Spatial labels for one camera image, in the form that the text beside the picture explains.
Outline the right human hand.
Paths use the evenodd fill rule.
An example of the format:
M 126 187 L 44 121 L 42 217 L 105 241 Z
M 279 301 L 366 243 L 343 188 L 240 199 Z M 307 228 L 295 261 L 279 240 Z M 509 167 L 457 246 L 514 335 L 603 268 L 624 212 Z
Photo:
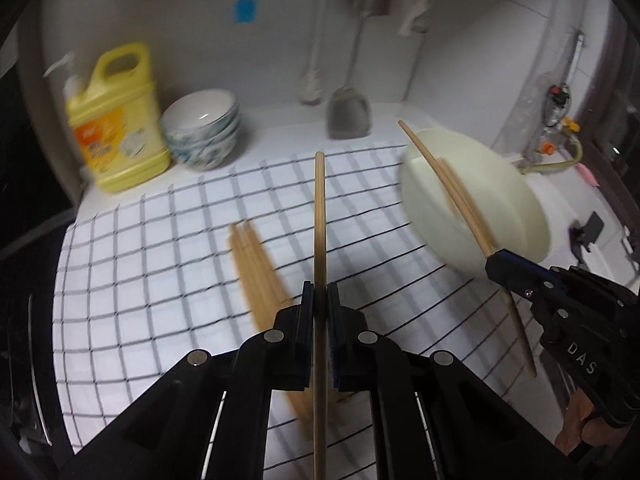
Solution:
M 570 397 L 563 425 L 554 440 L 554 445 L 565 455 L 570 454 L 581 443 L 594 448 L 606 446 L 615 450 L 629 434 L 630 428 L 614 428 L 596 410 L 588 396 L 577 389 Z

